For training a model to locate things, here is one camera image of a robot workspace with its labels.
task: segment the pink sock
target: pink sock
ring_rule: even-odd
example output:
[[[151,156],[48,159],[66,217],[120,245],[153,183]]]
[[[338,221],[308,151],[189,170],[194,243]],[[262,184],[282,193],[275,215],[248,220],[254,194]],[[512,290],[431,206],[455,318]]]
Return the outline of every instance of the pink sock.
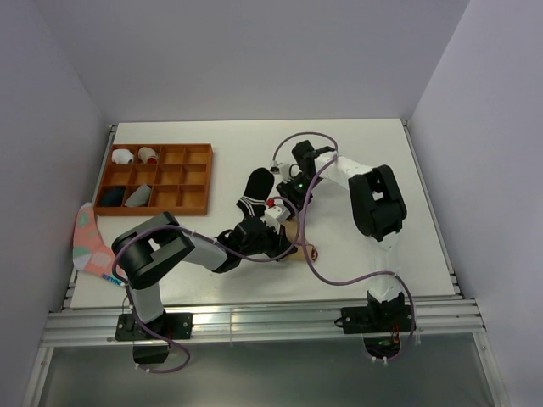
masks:
[[[115,255],[100,237],[91,203],[85,203],[77,213],[72,256],[77,270],[84,270],[120,285],[121,281],[111,274]],[[117,272],[120,276],[126,276],[120,267],[117,267]]]

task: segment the gray sock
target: gray sock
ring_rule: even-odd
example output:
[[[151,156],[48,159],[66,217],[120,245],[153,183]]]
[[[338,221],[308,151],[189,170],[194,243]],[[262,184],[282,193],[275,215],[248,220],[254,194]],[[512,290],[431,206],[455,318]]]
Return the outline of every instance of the gray sock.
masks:
[[[125,206],[135,208],[137,206],[147,206],[151,197],[151,187],[147,184],[141,185],[134,193],[128,197]]]

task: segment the black and white sock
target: black and white sock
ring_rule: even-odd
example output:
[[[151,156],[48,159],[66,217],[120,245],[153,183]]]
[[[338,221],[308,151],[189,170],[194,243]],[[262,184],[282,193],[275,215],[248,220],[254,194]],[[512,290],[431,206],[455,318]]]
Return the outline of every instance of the black and white sock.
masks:
[[[274,181],[273,174],[266,168],[257,168],[251,173],[244,195],[236,202],[244,216],[264,216],[266,200],[273,189]]]

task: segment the wooden organizer tray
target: wooden organizer tray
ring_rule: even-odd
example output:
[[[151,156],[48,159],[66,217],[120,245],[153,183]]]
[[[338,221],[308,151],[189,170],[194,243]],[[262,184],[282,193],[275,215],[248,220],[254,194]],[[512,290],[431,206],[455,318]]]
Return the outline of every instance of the wooden organizer tray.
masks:
[[[159,154],[158,164],[145,164],[137,156],[141,147]],[[116,164],[111,154],[126,148],[134,154],[132,164]],[[102,216],[153,216],[165,210],[173,215],[207,215],[210,195],[210,144],[115,144],[109,151],[94,212]],[[128,197],[142,184],[152,188],[147,206],[128,208]],[[100,206],[102,196],[115,187],[125,187],[121,206]]]

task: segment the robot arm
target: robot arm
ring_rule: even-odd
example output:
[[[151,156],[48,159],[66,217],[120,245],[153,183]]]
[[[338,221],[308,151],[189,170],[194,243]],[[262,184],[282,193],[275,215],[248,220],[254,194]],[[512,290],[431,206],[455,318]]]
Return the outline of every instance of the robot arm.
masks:
[[[159,280],[177,263],[186,261],[215,273],[224,273],[237,267],[241,261],[238,256],[199,237],[188,236],[175,229],[153,231],[162,226],[179,224],[173,215],[164,212],[123,233],[111,245],[114,253],[118,254],[135,236],[151,231],[126,250],[119,266],[128,278],[139,317],[154,332],[162,332],[165,328]],[[151,240],[159,248],[153,249]],[[246,256],[266,254],[270,258],[284,253],[291,245],[283,230],[276,230],[255,217],[243,219],[233,230],[221,233],[217,241]]]
[[[335,152],[330,147],[315,150],[305,141],[296,144],[292,154],[300,173],[281,182],[277,190],[301,210],[311,179],[333,160]],[[387,165],[373,168],[338,156],[336,162],[321,173],[321,178],[349,191],[353,219],[364,236],[382,242],[385,236],[401,230],[407,216],[406,205],[394,173]]]

